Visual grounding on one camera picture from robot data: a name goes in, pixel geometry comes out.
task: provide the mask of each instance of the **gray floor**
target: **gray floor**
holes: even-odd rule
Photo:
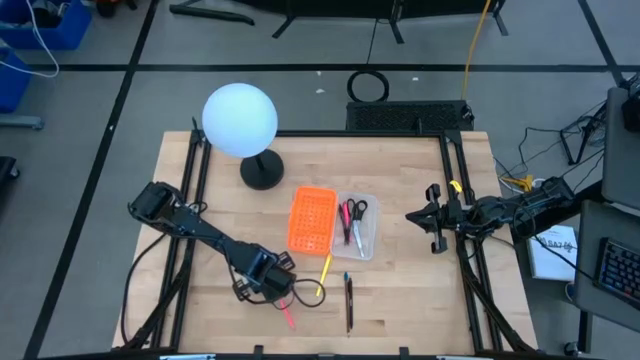
[[[635,0],[590,0],[618,64],[639,65],[633,46]],[[160,2],[142,53],[142,64],[299,64],[366,61],[373,20],[296,20],[278,40],[283,18],[245,6],[214,1],[209,6],[249,14],[256,27],[172,15]],[[126,64],[146,14],[121,7],[114,19],[94,17],[75,52],[56,52],[64,64]],[[502,37],[488,19],[475,64],[603,65],[600,50],[575,0],[508,0],[503,11],[511,35]],[[464,64],[478,16],[438,17],[400,23],[406,40],[397,45],[389,26],[378,24],[372,63]],[[21,51],[30,63],[46,63],[42,52]],[[126,271],[139,225],[125,204],[150,179],[161,136],[187,130],[199,118],[208,95],[230,82],[247,82],[273,99],[281,129],[342,129],[350,72],[137,72],[93,197],[41,355],[107,350],[115,331]],[[460,96],[461,72],[385,72],[390,100],[446,100]],[[40,132],[0,129],[0,154],[18,158],[22,177],[0,216],[0,348],[20,358],[40,310],[124,74],[63,72],[54,80],[34,79],[17,111],[46,121]],[[472,73],[468,101],[476,129],[487,131],[495,156],[519,162],[514,149],[526,126],[561,128],[604,100],[614,85],[609,73]],[[362,98],[381,91],[368,79],[356,81]],[[571,143],[577,146],[577,136]],[[557,141],[532,133],[525,157]],[[588,149],[587,155],[596,149]],[[577,184],[595,163],[567,176]],[[529,164],[536,177],[564,172],[559,147]],[[581,186],[599,179],[598,169]],[[570,224],[577,226],[578,219]],[[577,337],[578,310],[564,299],[564,284],[530,279],[521,270],[540,347],[560,353]],[[592,354],[632,358],[640,335],[596,320]]]

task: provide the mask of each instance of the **yellow cable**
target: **yellow cable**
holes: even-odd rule
[[[478,35],[480,35],[480,30],[482,29],[482,23],[484,23],[484,18],[487,16],[487,11],[489,11],[489,4],[491,0],[487,0],[484,4],[484,9],[482,10],[482,17],[480,18],[480,22],[478,23],[478,27],[476,28],[476,33],[473,35],[473,41],[471,41],[471,47],[469,48],[469,56],[467,57],[467,64],[464,67],[464,84],[462,85],[462,100],[466,100],[467,98],[467,84],[469,83],[469,66],[471,66],[471,57],[473,57],[473,50],[476,48],[476,41],[478,40]]]

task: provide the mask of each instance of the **clear plastic container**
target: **clear plastic container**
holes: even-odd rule
[[[362,221],[358,225],[360,231],[360,239],[362,241],[362,251],[364,257],[360,255],[358,244],[352,229],[349,232],[351,236],[349,244],[344,241],[344,228],[340,220],[340,214],[336,212],[336,224],[333,230],[333,243],[331,244],[331,254],[337,257],[344,257],[357,260],[371,260],[373,258],[374,246],[376,243],[376,226],[378,224],[378,199],[375,196],[354,192],[339,192],[338,204],[342,205],[348,199],[356,202],[365,200],[367,202],[367,210],[365,210]]]

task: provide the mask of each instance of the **wooden tabletop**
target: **wooden tabletop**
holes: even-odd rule
[[[165,133],[155,181],[179,187],[189,136],[188,132]],[[463,141],[477,196],[500,195],[487,134],[463,133]],[[275,188],[262,192],[243,184],[241,159],[213,150],[204,197],[209,208],[203,218],[237,240],[281,252],[287,250],[287,222],[297,187],[367,193],[376,196],[380,206],[374,257],[368,262],[335,258],[325,281],[326,301],[313,309],[294,303],[290,311],[296,329],[292,330],[273,306],[239,302],[231,290],[224,257],[197,243],[180,351],[250,353],[259,344],[272,354],[397,354],[401,346],[408,346],[415,355],[472,354],[453,234],[446,234],[450,250],[433,255],[432,235],[404,218],[426,205],[424,191],[430,184],[444,188],[438,140],[286,137],[276,138],[270,148],[282,156],[285,175]],[[457,175],[452,147],[450,154]],[[196,159],[190,194],[195,193],[199,154]],[[143,226],[136,255],[157,236]],[[511,240],[506,228],[496,236]],[[164,241],[143,258],[132,278],[126,320],[129,336],[157,303],[168,244]],[[522,338],[536,347],[514,250],[491,240],[485,241],[484,249],[496,305]],[[298,278],[319,279],[323,257],[291,254]],[[354,284],[355,326],[349,338],[345,271],[351,273]],[[300,287],[302,296],[314,297],[315,288]],[[484,346],[490,348],[486,316],[477,303]],[[171,309],[163,344],[168,344],[173,316]],[[114,345],[119,344],[118,332]]]

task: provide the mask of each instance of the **orange container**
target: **orange container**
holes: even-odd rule
[[[337,206],[338,194],[335,190],[299,187],[289,216],[289,249],[327,255],[333,240]]]

